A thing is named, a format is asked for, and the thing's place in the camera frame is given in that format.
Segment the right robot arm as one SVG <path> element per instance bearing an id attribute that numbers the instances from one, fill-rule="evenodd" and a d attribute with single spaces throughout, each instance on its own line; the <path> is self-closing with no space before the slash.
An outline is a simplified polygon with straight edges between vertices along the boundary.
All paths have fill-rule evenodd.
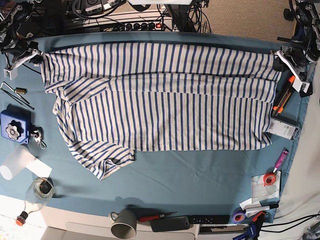
<path id="1" fill-rule="evenodd" d="M 4 76 L 10 80 L 18 76 L 18 67 L 24 63 L 39 64 L 44 53 L 39 50 L 39 44 L 28 33 L 26 37 L 18 33 L 23 23 L 28 21 L 40 0 L 24 0 L 15 2 L 12 6 L 0 10 L 0 53 L 5 56 L 6 67 Z"/>

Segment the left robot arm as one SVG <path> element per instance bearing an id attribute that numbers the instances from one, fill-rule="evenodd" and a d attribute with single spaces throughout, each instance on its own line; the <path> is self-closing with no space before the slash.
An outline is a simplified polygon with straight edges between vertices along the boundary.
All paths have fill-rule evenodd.
<path id="1" fill-rule="evenodd" d="M 300 96 L 313 94 L 313 85 L 308 81 L 308 67 L 320 59 L 320 11 L 318 0 L 290 0 L 289 8 L 283 11 L 287 21 L 295 21 L 291 38 L 278 38 L 287 42 L 276 56 L 273 69 L 278 72 L 290 71 L 295 77 L 292 87 Z"/>

